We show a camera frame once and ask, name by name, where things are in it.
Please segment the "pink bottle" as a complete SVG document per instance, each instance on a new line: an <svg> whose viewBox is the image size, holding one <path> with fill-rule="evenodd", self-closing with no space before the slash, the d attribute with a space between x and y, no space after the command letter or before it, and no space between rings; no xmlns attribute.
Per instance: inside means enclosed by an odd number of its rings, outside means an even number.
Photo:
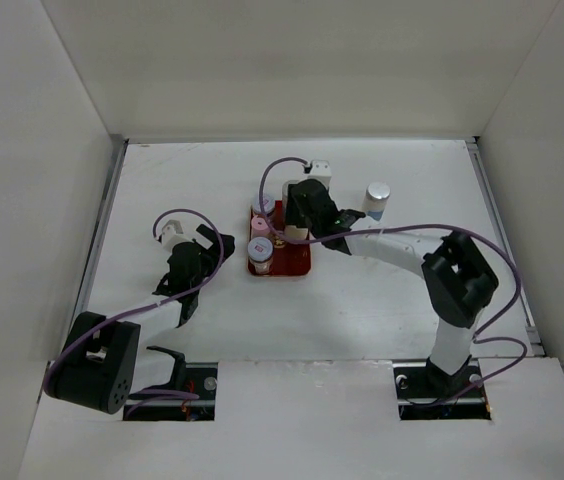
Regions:
<svg viewBox="0 0 564 480"><path fill-rule="evenodd" d="M250 238L272 238L271 229L266 220L260 216L253 216L250 221Z"/></svg>

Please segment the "white granule bottle blue label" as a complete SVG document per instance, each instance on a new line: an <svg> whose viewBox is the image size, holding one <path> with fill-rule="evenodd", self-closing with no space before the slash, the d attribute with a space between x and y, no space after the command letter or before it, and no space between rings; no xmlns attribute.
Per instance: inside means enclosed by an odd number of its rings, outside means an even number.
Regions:
<svg viewBox="0 0 564 480"><path fill-rule="evenodd" d="M282 187L282 203L286 206L289 199L291 198L291 192L293 188L299 183L299 180L288 180L283 184Z"/></svg>

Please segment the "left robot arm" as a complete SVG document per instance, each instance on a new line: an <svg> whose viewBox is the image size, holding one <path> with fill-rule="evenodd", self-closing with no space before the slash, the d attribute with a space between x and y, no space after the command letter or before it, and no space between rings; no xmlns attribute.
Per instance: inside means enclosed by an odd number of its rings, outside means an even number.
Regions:
<svg viewBox="0 0 564 480"><path fill-rule="evenodd" d="M183 355L157 346L156 338L192 318L201 288L233 255L235 238L205 224L187 232L176 220L154 236L169 258L149 301L113 316L81 312L43 381L49 397L107 414L133 395L187 399Z"/></svg>

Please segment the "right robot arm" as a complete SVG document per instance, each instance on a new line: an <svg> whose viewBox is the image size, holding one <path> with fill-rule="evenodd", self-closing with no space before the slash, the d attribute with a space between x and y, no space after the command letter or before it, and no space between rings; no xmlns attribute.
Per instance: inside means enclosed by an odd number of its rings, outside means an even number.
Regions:
<svg viewBox="0 0 564 480"><path fill-rule="evenodd" d="M440 238L388 233L362 212L339 209L327 188L315 179L292 186L287 205L326 248L379 260L423 279L438 316L435 342L426 361L426 384L441 396L459 389L476 322L499 286L470 236L457 230Z"/></svg>

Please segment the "glass jar white lid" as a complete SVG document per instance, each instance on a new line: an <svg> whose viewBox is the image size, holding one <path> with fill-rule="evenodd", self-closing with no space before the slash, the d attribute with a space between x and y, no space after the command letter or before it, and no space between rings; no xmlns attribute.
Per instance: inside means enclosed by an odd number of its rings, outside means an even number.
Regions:
<svg viewBox="0 0 564 480"><path fill-rule="evenodd" d="M271 195L267 193L264 193L262 196L255 195L251 203L251 215L253 217L268 219L273 223L275 211L276 201Z"/></svg>
<svg viewBox="0 0 564 480"><path fill-rule="evenodd" d="M257 275L268 274L273 263L273 243L266 237L255 237L247 246L249 264Z"/></svg>

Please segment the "cream bottle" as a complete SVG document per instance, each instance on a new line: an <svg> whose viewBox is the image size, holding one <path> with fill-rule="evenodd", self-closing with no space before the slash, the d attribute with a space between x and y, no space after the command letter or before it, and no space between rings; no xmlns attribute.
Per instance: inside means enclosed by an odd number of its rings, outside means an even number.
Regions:
<svg viewBox="0 0 564 480"><path fill-rule="evenodd" d="M287 224L284 229L284 235L291 240L301 241L308 238L309 230L306 227Z"/></svg>

